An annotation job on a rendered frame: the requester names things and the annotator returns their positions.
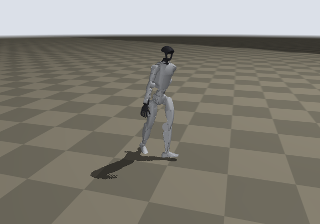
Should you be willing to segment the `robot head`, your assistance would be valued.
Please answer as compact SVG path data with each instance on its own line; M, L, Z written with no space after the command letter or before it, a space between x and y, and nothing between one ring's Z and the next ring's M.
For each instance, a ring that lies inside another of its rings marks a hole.
M162 52L165 53L165 57L166 58L163 58L163 60L161 62L165 62L164 64L168 65L168 61L170 61L172 59L172 56L173 56L173 53L174 53L174 50L173 48L169 47L169 46L164 46L162 49L161 49ZM167 54L171 54L170 58L167 58Z

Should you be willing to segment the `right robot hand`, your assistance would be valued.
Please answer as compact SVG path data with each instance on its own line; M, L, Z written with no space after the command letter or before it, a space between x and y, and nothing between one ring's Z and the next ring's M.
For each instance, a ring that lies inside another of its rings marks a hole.
M143 105L142 108L141 108L142 110L141 110L141 113L140 113L140 114L141 114L141 116L143 116L143 117L145 117L145 118L148 117L148 116L147 116L147 111L149 112L149 115L150 115L150 111L149 111L149 108L148 108L149 102L150 102L150 101L148 100L147 104L146 104L146 103L143 103L144 105ZM143 112L143 113L142 113L142 112ZM145 116L145 114L146 114L146 116Z

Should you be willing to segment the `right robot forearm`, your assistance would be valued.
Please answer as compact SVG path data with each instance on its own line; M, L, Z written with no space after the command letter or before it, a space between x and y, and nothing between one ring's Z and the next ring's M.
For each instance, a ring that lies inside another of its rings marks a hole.
M151 81L148 82L147 84L147 87L146 87L146 93L145 93L145 97L144 97L144 103L148 103L148 100L150 100L150 96L151 96L151 93L152 93L152 88L150 88L150 85L151 85Z

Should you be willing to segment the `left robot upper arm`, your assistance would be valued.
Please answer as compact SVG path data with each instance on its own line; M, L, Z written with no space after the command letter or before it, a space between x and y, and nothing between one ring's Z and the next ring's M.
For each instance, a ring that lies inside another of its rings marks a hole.
M177 67L173 64L173 73L172 73L172 76L174 74L174 71L177 69ZM170 84L172 83L172 79L170 80Z

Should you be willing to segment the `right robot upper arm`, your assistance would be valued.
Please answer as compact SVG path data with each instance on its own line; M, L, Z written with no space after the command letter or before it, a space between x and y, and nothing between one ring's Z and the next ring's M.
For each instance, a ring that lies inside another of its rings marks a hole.
M151 84L150 84L150 88L154 88L155 87L155 78L156 78L156 75L157 75L157 72L160 70L160 64L156 64L156 65L152 65L151 66L151 73L150 73L150 76L149 76L149 81L151 81Z

